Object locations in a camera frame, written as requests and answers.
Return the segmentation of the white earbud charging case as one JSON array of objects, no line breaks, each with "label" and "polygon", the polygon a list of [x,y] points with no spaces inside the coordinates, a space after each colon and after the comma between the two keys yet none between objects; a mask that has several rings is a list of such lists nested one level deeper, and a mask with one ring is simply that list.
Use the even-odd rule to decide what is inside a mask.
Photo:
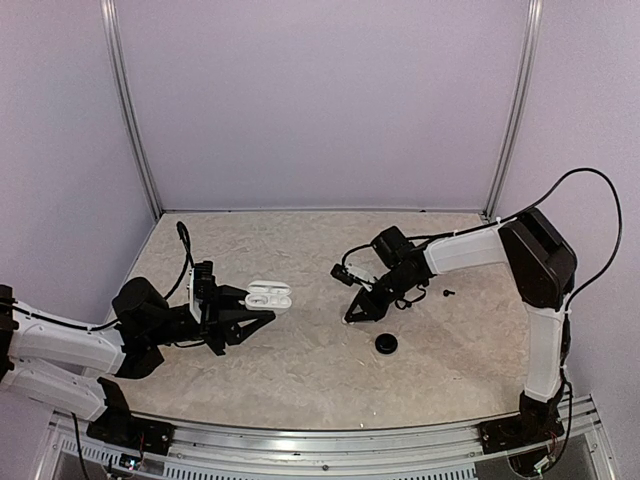
[{"label": "white earbud charging case", "polygon": [[247,287],[244,305],[248,310],[270,310],[276,314],[284,313],[292,306],[292,289],[278,281],[255,280]]}]

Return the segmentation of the black round disc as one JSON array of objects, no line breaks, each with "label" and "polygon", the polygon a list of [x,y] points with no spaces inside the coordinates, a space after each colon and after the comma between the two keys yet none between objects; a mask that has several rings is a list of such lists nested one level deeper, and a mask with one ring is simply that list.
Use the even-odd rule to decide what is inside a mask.
[{"label": "black round disc", "polygon": [[375,338],[374,346],[376,351],[381,355],[391,355],[398,348],[398,340],[391,333],[382,333]]}]

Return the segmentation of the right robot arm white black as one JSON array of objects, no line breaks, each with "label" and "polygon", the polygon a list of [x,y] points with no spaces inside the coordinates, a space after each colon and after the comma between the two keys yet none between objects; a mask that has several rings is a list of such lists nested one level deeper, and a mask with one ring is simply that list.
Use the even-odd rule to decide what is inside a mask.
[{"label": "right robot arm white black", "polygon": [[466,319],[496,320],[517,313],[529,327],[526,376],[519,414],[511,433],[523,444],[535,442],[557,415],[566,388],[564,364],[571,343],[570,301],[574,294],[577,257],[543,213],[530,207],[514,216],[462,232],[407,237],[392,226],[370,243],[387,271],[376,277],[342,259],[331,270],[343,284],[359,285],[343,318],[346,324],[377,322],[390,308],[407,311],[428,294],[441,276],[478,281],[474,292],[493,290],[495,276],[508,282],[511,307],[465,310]]}]

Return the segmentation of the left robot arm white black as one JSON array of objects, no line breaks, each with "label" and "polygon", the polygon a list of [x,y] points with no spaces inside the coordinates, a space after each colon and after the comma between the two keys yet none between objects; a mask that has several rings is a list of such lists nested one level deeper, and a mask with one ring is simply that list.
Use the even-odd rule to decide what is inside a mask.
[{"label": "left robot arm white black", "polygon": [[250,310],[245,291],[208,283],[203,299],[171,306],[143,277],[113,299],[114,322],[91,325],[51,315],[1,288],[1,388],[95,421],[121,445],[140,434],[117,379],[148,377],[163,363],[161,347],[202,342],[221,356],[276,317]]}]

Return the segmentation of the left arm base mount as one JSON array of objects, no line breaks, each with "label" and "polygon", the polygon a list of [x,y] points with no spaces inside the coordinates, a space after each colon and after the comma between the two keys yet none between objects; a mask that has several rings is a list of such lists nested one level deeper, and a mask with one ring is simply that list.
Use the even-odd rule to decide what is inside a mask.
[{"label": "left arm base mount", "polygon": [[143,453],[166,456],[175,433],[168,422],[150,420],[133,415],[107,414],[89,423],[87,435]]}]

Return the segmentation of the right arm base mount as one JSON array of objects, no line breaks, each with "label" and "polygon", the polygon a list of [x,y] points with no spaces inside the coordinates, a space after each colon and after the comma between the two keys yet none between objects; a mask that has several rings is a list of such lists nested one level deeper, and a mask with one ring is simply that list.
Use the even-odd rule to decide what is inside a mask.
[{"label": "right arm base mount", "polygon": [[559,419],[539,425],[527,424],[520,415],[481,422],[478,426],[484,454],[493,454],[548,441],[562,436],[564,426]]}]

